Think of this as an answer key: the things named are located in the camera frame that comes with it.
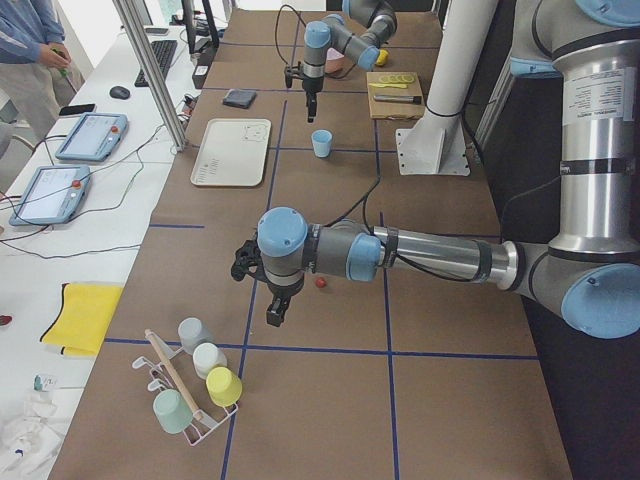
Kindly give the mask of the person's hand on mouse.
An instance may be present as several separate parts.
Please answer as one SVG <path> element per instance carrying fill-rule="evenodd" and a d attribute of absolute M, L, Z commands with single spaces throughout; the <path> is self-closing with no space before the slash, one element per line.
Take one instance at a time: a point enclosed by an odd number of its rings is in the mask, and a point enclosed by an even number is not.
<path fill-rule="evenodd" d="M 38 62 L 48 68 L 66 69 L 70 65 L 70 60 L 64 55 L 57 53 L 50 45 L 39 45 Z"/>

